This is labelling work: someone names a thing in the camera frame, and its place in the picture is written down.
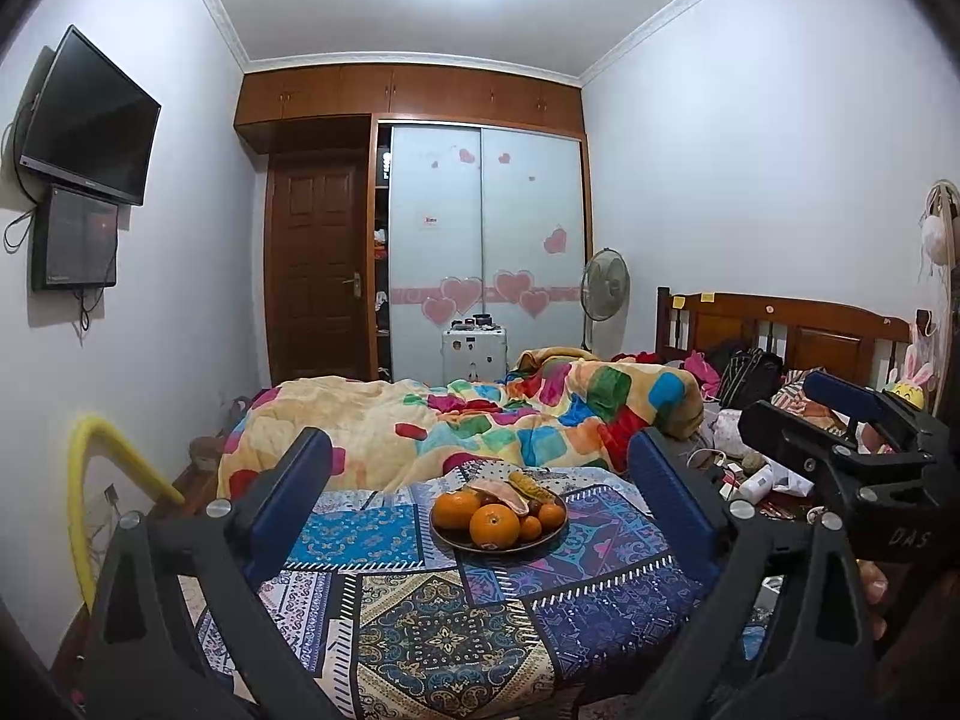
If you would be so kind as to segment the peeled pomelo segment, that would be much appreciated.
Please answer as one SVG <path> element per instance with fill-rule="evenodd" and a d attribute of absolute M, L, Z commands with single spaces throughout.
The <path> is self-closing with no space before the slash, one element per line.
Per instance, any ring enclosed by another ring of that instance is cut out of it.
<path fill-rule="evenodd" d="M 525 517 L 529 512 L 529 501 L 514 489 L 511 484 L 501 479 L 472 479 L 467 483 L 470 489 L 482 493 L 485 496 L 493 497 L 500 504 L 506 505 L 518 517 Z"/>

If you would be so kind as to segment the yellow banana piece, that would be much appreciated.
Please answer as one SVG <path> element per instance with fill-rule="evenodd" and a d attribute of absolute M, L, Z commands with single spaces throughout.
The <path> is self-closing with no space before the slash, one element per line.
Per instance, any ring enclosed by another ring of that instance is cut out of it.
<path fill-rule="evenodd" d="M 509 473 L 508 483 L 511 488 L 516 489 L 521 496 L 530 500 L 530 502 L 534 502 L 535 505 L 556 504 L 558 502 L 555 493 L 537 483 L 534 478 L 527 476 L 526 473 L 519 472 L 519 470 Z"/>

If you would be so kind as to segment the rabbit plush toy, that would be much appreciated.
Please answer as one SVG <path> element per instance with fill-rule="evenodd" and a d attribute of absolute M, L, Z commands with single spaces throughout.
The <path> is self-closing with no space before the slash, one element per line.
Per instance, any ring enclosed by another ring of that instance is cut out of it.
<path fill-rule="evenodd" d="M 918 348 L 910 344 L 905 351 L 903 366 L 890 372 L 885 390 L 913 405 L 914 408 L 924 410 L 928 383 L 932 376 L 934 376 L 932 362 L 924 359 Z"/>

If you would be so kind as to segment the black striped bag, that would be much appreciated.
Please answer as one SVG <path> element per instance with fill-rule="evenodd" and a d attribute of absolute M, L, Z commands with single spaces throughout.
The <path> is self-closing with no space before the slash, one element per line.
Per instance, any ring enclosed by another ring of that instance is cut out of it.
<path fill-rule="evenodd" d="M 742 411 L 755 401 L 770 401 L 786 376 L 784 361 L 760 348 L 739 349 L 722 372 L 718 400 L 723 410 Z"/>

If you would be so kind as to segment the small mandarin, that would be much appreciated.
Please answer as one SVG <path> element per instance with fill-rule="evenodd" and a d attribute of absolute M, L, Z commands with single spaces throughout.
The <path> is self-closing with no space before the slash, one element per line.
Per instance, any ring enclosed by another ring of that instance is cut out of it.
<path fill-rule="evenodd" d="M 537 520 L 545 532 L 553 532 L 566 522 L 566 509 L 558 502 L 544 502 L 537 511 Z"/>
<path fill-rule="evenodd" d="M 544 533 L 544 525 L 535 515 L 528 515 L 521 520 L 519 536 L 523 541 L 535 541 Z"/>

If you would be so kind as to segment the colourful patchwork fleece blanket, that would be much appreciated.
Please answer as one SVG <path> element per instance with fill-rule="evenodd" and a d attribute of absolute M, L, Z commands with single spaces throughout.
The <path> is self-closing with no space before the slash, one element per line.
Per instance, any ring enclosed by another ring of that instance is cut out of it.
<path fill-rule="evenodd" d="M 501 382 L 288 380 L 259 395 L 229 434 L 217 491 L 239 497 L 306 427 L 331 439 L 331 488 L 393 491 L 479 458 L 621 475 L 635 434 L 656 427 L 686 439 L 703 417 L 690 372 L 563 346 L 529 349 Z"/>

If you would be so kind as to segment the small mandarin near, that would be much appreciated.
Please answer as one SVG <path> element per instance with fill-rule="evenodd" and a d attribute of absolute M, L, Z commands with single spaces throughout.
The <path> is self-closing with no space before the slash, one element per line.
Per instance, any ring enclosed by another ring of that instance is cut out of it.
<path fill-rule="evenodd" d="M 535 515 L 528 515 L 521 520 L 519 536 L 523 541 L 535 541 L 544 533 L 544 525 Z"/>

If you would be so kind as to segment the large orange near edge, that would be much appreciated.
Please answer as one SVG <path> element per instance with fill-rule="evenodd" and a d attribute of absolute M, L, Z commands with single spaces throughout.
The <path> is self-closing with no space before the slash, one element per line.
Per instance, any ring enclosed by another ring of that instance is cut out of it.
<path fill-rule="evenodd" d="M 503 504 L 482 505 L 469 525 L 473 546 L 480 550 L 509 550 L 519 541 L 521 520 Z"/>

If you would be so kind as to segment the standing electric fan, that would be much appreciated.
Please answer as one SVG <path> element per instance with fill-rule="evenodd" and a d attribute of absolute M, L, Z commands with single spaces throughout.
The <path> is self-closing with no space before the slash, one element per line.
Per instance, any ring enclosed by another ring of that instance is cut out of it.
<path fill-rule="evenodd" d="M 613 319 L 630 298 L 630 270 L 618 250 L 604 247 L 584 266 L 579 284 L 579 302 L 584 314 L 581 346 L 592 349 L 596 323 Z"/>

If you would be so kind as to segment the brown round plate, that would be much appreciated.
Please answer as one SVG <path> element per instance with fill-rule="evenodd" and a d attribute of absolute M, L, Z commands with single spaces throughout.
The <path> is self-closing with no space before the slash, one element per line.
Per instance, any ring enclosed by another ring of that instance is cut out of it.
<path fill-rule="evenodd" d="M 568 523 L 556 496 L 526 496 L 511 484 L 467 484 L 443 493 L 430 511 L 431 533 L 461 553 L 509 556 L 550 543 Z"/>

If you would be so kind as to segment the blue patterned bed sheet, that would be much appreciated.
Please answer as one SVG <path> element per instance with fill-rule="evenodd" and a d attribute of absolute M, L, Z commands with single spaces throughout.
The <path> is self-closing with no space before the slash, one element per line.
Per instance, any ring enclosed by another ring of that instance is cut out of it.
<path fill-rule="evenodd" d="M 433 533 L 441 494 L 503 481 L 469 461 L 393 493 L 325 491 L 260 601 L 343 718 L 560 718 L 640 689 L 703 585 L 630 481 L 542 468 L 568 522 L 508 557 Z"/>

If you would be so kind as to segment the white sliding wardrobe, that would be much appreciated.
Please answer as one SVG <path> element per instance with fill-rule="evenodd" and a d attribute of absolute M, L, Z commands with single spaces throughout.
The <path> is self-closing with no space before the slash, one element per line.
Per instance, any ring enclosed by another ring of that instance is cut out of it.
<path fill-rule="evenodd" d="M 508 367 L 578 346 L 587 260 L 581 145 L 500 127 L 394 124 L 387 176 L 387 327 L 395 380 L 444 383 L 441 333 L 490 314 Z"/>

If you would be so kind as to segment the brown wooden door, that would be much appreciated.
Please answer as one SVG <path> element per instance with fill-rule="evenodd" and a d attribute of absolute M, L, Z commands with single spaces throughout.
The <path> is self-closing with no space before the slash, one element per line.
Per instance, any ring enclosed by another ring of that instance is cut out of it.
<path fill-rule="evenodd" d="M 274 382 L 370 372 L 364 211 L 366 171 L 355 156 L 288 154 L 270 163 L 263 300 Z"/>

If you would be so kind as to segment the small wall monitor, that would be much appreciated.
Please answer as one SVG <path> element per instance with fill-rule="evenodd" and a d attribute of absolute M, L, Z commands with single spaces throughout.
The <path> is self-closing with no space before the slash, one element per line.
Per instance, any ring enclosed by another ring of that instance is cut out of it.
<path fill-rule="evenodd" d="M 117 283 L 119 207 L 54 185 L 34 215 L 32 291 L 112 288 Z"/>

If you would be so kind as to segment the black wall television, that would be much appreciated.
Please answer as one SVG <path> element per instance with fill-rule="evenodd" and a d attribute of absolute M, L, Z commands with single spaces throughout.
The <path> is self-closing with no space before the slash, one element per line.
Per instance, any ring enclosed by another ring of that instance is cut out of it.
<path fill-rule="evenodd" d="M 18 163 L 140 206 L 160 112 L 156 99 L 71 26 L 32 103 Z"/>

